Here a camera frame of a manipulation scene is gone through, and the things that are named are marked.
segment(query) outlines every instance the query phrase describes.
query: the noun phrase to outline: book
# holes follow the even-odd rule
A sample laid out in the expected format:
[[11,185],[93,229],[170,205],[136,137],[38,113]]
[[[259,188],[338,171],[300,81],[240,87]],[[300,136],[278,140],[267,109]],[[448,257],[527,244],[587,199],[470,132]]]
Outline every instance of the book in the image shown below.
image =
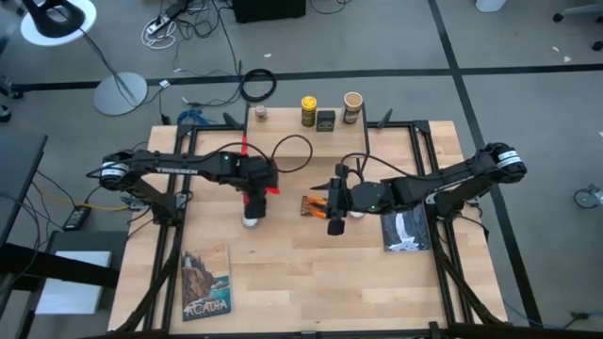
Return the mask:
[[232,311],[226,244],[184,251],[181,270],[183,321],[225,315]]
[[385,251],[430,250],[432,243],[423,204],[403,212],[381,215]]

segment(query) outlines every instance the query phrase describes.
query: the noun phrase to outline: blue cable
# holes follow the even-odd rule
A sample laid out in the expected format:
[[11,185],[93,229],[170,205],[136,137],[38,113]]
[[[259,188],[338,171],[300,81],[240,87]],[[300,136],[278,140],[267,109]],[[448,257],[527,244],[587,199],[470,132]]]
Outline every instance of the blue cable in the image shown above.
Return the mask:
[[562,329],[560,326],[557,326],[557,325],[550,325],[550,324],[539,323],[538,321],[534,321],[534,320],[528,318],[527,316],[525,316],[524,314],[522,314],[521,312],[517,311],[513,306],[511,306],[511,304],[509,302],[507,302],[507,300],[503,299],[502,302],[504,302],[505,306],[507,306],[509,309],[511,309],[511,311],[513,311],[516,315],[519,315],[520,317],[527,320],[531,324],[540,325],[542,327],[551,328],[551,329],[555,329],[555,330]]
[[[529,323],[531,324],[536,324],[536,325],[540,325],[542,327],[546,327],[546,328],[551,328],[551,329],[555,329],[555,330],[563,330],[563,327],[557,326],[557,325],[550,325],[550,324],[545,324],[545,323],[539,323],[538,321],[534,321],[530,318],[528,318],[527,316],[525,316],[524,314],[522,314],[521,312],[517,311],[513,306],[511,306],[511,304],[509,302],[507,302],[507,300],[503,299],[502,302],[504,302],[504,304],[509,307],[509,309],[511,309],[511,311],[513,311],[516,315],[519,315],[520,317],[522,317],[523,319],[527,320]],[[585,314],[587,314],[588,316],[603,316],[603,312],[584,312]]]
[[202,115],[203,115],[203,111],[201,109],[189,109],[189,110],[186,110],[186,111],[180,113],[176,123],[177,124],[186,124],[186,123],[189,123],[188,122],[189,120],[192,120],[191,124],[196,124],[196,125],[201,125],[201,126],[207,126],[207,125],[216,123],[213,120],[202,117]]

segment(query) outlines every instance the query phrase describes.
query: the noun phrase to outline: red tag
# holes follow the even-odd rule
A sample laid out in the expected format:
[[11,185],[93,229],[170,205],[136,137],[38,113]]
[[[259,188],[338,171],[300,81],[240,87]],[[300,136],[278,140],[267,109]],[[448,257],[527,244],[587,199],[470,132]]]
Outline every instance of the red tag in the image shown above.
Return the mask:
[[241,145],[241,153],[247,155],[247,137],[243,136],[243,145]]
[[281,190],[276,187],[266,187],[266,192],[279,195],[281,194]]

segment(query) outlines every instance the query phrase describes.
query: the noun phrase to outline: black box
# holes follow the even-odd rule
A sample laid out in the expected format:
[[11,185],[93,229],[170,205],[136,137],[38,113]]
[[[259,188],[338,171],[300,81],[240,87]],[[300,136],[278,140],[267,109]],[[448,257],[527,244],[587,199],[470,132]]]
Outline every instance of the black box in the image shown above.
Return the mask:
[[332,132],[335,129],[335,111],[317,112],[317,132]]
[[233,0],[233,9],[241,24],[299,18],[305,15],[305,0]]

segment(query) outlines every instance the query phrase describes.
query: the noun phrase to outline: wooden table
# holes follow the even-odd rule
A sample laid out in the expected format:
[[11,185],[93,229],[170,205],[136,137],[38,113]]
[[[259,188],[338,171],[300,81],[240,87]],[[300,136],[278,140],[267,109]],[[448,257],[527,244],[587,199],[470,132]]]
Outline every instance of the wooden table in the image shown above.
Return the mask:
[[[269,108],[266,122],[256,122],[250,114],[248,140],[265,153],[269,154],[281,137],[292,133],[309,137],[315,147],[315,156],[308,167],[281,175],[282,193],[269,196],[267,217],[257,229],[247,230],[241,226],[239,193],[203,178],[192,179],[191,190],[195,195],[187,209],[182,250],[228,244],[233,311],[228,315],[183,322],[179,271],[170,333],[425,329],[429,321],[437,321],[440,327],[445,327],[430,251],[384,252],[378,216],[348,219],[346,232],[341,236],[327,235],[326,220],[300,216],[302,195],[316,195],[317,192],[309,188],[327,182],[334,174],[334,164],[344,154],[365,150],[362,118],[354,125],[338,124],[333,133],[319,134],[301,126],[300,114],[300,110],[294,108]],[[430,126],[440,167],[462,161],[452,121],[431,121]],[[154,127],[149,150],[172,152],[175,133],[173,126]],[[408,135],[408,130],[397,128],[368,129],[371,153],[402,170],[416,173]],[[241,137],[239,131],[200,133],[196,154],[209,153],[225,143],[240,141]],[[290,141],[291,144],[284,145],[276,155],[281,169],[294,168],[307,156],[307,145]],[[423,140],[420,142],[425,150]],[[376,181],[397,174],[368,161],[365,176]],[[165,190],[168,176],[148,175],[145,180]],[[479,219],[472,208],[467,207],[463,213]],[[134,222],[131,229],[137,229],[150,217]],[[494,315],[506,319],[481,228],[457,219],[454,232],[466,281]],[[110,329],[119,327],[144,295],[151,278],[158,233],[158,226],[148,226],[128,241]],[[170,242],[172,235],[173,230],[169,234]],[[456,287],[452,280],[448,281],[456,317],[462,319]],[[166,285],[157,298],[157,328],[163,313]]]

